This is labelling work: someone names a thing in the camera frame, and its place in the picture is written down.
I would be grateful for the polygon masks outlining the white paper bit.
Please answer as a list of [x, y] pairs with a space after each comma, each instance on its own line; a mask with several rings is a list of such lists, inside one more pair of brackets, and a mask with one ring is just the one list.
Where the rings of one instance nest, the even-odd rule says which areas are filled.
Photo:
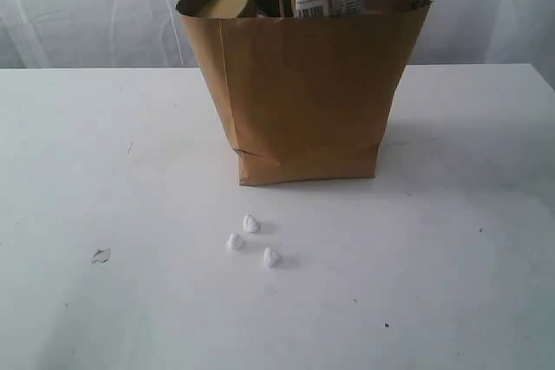
[[243, 219], [245, 233], [256, 234], [261, 230], [261, 223], [251, 214], [246, 214]]
[[232, 233], [226, 242], [228, 250], [240, 250], [244, 244], [244, 239], [239, 233]]
[[275, 267], [280, 260], [280, 255], [278, 252], [270, 247], [266, 247], [263, 253], [263, 265], [267, 269]]

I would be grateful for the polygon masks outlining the clear jar with gold lid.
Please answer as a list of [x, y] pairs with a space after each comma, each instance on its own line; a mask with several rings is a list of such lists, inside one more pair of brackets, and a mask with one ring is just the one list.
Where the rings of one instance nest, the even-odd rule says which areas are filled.
[[197, 17], [235, 19], [255, 17], [257, 6], [254, 0], [210, 0], [196, 13]]

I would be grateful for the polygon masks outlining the brown paper shopping bag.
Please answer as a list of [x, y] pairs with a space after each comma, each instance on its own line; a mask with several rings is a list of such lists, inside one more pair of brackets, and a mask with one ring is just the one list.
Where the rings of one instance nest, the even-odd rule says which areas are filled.
[[254, 0], [255, 17], [177, 12], [241, 185], [371, 178], [395, 90], [431, 0], [388, 14], [296, 17], [291, 0]]

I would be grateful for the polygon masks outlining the torn clear plastic scrap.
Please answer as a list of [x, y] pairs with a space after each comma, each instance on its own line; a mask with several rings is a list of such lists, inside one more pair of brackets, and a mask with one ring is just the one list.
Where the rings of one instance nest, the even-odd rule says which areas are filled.
[[91, 257], [92, 264], [103, 264], [109, 261], [111, 249], [98, 249]]

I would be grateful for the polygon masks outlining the white background curtain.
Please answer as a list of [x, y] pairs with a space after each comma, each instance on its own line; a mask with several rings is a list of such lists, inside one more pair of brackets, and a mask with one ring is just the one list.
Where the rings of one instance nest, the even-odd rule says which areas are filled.
[[[5, 68], [193, 66], [178, 0], [1, 0]], [[532, 64], [554, 74], [554, 0], [433, 0], [413, 63]]]

